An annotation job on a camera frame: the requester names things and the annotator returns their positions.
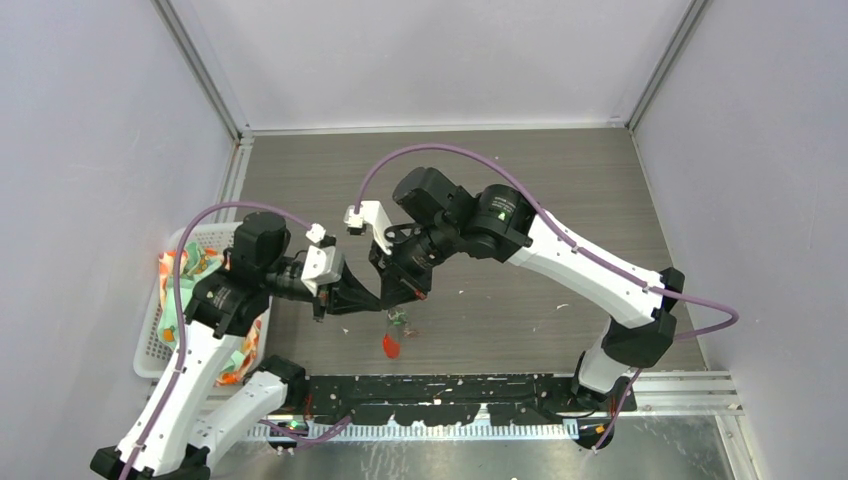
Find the green tagged key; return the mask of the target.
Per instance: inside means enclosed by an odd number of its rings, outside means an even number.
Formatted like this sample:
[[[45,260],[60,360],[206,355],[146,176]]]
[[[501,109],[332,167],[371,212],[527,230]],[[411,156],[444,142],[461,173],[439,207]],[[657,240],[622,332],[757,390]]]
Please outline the green tagged key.
[[[389,323],[393,326],[402,327],[408,323],[408,317],[406,312],[400,309],[389,311],[387,317]]]

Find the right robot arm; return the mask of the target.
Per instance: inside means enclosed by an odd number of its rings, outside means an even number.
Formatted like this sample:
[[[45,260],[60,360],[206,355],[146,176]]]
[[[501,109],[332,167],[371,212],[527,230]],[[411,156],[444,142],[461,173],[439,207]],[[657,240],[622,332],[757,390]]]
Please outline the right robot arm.
[[[378,201],[349,207],[350,230],[369,226],[369,260],[381,277],[384,307],[424,299],[432,273],[456,253],[494,260],[541,274],[604,310],[602,336],[581,354],[571,397],[584,410],[605,403],[630,368],[656,365],[673,342],[671,311],[685,276],[669,267],[646,270],[571,234],[546,211],[537,211],[518,190],[503,184],[472,195],[435,168],[418,167],[395,188],[393,201],[410,217],[392,224]]]

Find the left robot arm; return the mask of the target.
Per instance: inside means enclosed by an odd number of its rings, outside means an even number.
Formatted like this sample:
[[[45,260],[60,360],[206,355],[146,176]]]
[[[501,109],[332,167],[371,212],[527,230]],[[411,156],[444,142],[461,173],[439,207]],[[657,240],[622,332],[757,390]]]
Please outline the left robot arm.
[[[317,319],[380,310],[379,298],[351,273],[333,237],[315,239],[303,261],[286,256],[290,239],[285,218],[272,212],[254,212],[235,229],[227,265],[200,280],[178,310],[186,322],[154,394],[118,445],[95,452],[93,472],[105,479],[207,479],[249,428],[275,410],[293,414],[305,405],[305,369],[272,355],[238,393],[201,413],[272,298],[308,303]]]

